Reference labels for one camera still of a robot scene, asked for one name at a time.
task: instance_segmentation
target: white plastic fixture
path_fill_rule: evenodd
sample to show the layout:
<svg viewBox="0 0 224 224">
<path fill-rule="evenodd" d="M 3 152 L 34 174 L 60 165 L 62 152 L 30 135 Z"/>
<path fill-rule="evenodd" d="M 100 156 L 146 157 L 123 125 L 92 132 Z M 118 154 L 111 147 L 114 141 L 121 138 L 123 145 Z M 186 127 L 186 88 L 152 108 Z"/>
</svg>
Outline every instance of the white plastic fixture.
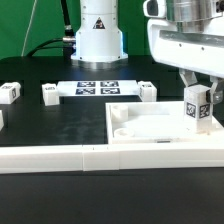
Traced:
<svg viewBox="0 0 224 224">
<path fill-rule="evenodd" d="M 45 106 L 59 105 L 59 94 L 56 84 L 44 84 L 42 85 L 42 93 Z"/>
<path fill-rule="evenodd" d="M 76 32 L 73 64 L 104 68 L 106 63 L 127 59 L 117 27 L 117 0 L 80 0 L 80 5 L 81 27 Z"/>
<path fill-rule="evenodd" d="M 0 87 L 0 104 L 11 104 L 20 96 L 18 82 L 5 83 Z"/>
</svg>

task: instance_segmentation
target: green wall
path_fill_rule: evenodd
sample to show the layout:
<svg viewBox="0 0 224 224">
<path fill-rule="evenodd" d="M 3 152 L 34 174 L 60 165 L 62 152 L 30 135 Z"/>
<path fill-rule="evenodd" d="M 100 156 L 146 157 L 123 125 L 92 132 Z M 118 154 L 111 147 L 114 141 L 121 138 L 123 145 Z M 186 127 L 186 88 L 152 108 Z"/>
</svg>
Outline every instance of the green wall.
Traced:
<svg viewBox="0 0 224 224">
<path fill-rule="evenodd" d="M 119 28 L 124 33 L 124 49 L 129 55 L 149 54 L 144 0 L 118 0 Z M 34 0 L 0 1 L 0 59 L 20 56 Z M 80 1 L 67 0 L 74 31 L 80 27 Z M 60 0 L 38 0 L 25 53 L 37 45 L 64 35 Z M 60 49 L 44 50 L 36 55 L 62 55 Z"/>
</svg>

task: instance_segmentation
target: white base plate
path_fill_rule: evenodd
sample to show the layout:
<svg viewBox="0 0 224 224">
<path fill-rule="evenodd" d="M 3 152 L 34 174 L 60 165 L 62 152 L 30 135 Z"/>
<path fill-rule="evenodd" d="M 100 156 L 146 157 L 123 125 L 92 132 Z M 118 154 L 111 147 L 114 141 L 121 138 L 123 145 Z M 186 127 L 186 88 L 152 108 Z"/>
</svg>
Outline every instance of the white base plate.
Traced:
<svg viewBox="0 0 224 224">
<path fill-rule="evenodd" d="M 139 95 L 135 80 L 61 81 L 57 89 L 59 96 Z"/>
<path fill-rule="evenodd" d="M 128 107 L 128 120 L 117 122 L 113 119 L 111 108 L 117 105 Z M 196 134 L 186 128 L 183 113 L 184 102 L 107 103 L 108 142 L 133 144 L 222 141 L 224 128 L 214 117 L 209 133 Z M 126 134 L 115 136 L 116 130 L 125 130 Z"/>
<path fill-rule="evenodd" d="M 129 111 L 131 116 L 127 124 L 133 126 L 134 120 L 136 124 L 141 124 L 131 141 L 123 139 L 120 144 L 109 145 L 1 147 L 0 173 L 224 167 L 224 130 L 215 119 L 210 135 L 193 136 L 187 132 L 174 132 L 180 126 L 177 115 L 182 111 L 183 102 L 127 105 L 133 109 Z M 106 105 L 108 138 L 110 143 L 118 143 L 113 137 L 116 127 L 110 120 L 110 106 L 109 103 Z M 189 135 L 178 141 L 178 136 L 184 137 L 184 134 Z M 165 135 L 173 141 L 168 143 L 165 139 L 161 140 L 162 144 L 140 143 L 158 142 L 158 137 L 163 139 Z"/>
</svg>

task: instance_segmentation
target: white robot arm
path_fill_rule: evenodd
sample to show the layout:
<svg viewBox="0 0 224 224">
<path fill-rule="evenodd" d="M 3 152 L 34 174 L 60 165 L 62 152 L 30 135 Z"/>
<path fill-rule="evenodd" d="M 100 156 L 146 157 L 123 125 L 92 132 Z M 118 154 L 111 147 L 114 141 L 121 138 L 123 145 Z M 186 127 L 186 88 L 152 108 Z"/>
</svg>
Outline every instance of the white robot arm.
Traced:
<svg viewBox="0 0 224 224">
<path fill-rule="evenodd" d="M 195 129 L 199 131 L 198 124 L 205 123 L 205 117 L 208 120 L 212 114 L 213 104 L 223 99 L 224 1 L 147 0 L 143 10 L 151 18 L 148 21 L 151 54 L 157 62 L 180 68 L 186 85 L 185 115 L 196 119 Z M 196 85 L 194 72 L 210 75 L 212 87 Z"/>
</svg>

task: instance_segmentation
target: small white bracket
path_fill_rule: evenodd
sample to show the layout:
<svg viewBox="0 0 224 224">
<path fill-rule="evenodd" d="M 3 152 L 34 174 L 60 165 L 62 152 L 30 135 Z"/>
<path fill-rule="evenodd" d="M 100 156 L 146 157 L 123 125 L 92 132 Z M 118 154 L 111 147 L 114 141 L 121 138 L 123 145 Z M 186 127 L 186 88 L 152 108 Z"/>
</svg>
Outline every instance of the small white bracket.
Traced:
<svg viewBox="0 0 224 224">
<path fill-rule="evenodd" d="M 139 97 L 142 102 L 156 102 L 157 89 L 151 82 L 138 82 L 140 87 Z"/>
<path fill-rule="evenodd" d="M 18 82 L 5 83 L 0 87 L 0 104 L 11 104 L 20 96 Z"/>
<path fill-rule="evenodd" d="M 56 84 L 44 84 L 42 85 L 43 99 L 45 106 L 59 105 L 59 94 Z"/>
</svg>

